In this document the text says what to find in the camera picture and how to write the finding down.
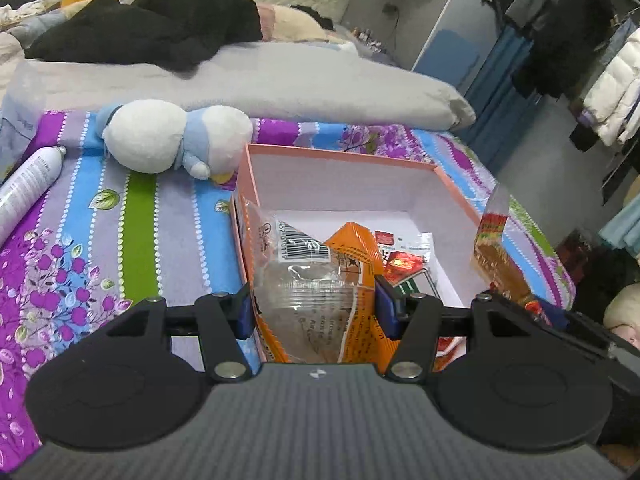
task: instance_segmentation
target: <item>green stripe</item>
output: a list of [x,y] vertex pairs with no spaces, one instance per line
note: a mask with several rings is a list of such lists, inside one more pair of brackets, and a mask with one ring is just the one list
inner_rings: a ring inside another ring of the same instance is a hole
[[122,227],[122,281],[127,299],[136,304],[158,295],[154,251],[156,176],[129,174]]

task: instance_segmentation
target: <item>stuffed toy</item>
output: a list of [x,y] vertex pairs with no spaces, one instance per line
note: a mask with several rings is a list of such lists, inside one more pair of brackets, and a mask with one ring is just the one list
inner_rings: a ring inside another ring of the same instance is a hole
[[180,166],[193,177],[217,184],[231,179],[254,125],[228,106],[186,112],[157,99],[102,108],[96,133],[123,166],[139,173],[162,173]]
[[640,283],[627,285],[604,311],[604,328],[640,348]]

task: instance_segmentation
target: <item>white aerosol can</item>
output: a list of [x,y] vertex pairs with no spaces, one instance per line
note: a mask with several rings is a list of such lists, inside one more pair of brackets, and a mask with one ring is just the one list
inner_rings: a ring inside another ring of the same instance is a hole
[[0,245],[60,176],[63,146],[40,148],[0,187]]

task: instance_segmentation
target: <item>barcode label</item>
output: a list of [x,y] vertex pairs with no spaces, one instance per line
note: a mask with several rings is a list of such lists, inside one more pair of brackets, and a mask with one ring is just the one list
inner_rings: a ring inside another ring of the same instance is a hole
[[278,222],[278,260],[281,262],[330,262],[329,247],[289,224]]

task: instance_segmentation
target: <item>blue curtain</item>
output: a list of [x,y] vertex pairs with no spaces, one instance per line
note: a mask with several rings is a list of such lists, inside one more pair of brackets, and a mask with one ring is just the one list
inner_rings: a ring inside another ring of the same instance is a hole
[[511,83],[530,48],[529,40],[506,27],[465,95],[478,118],[456,134],[493,174],[522,140],[539,101],[535,94],[525,99]]

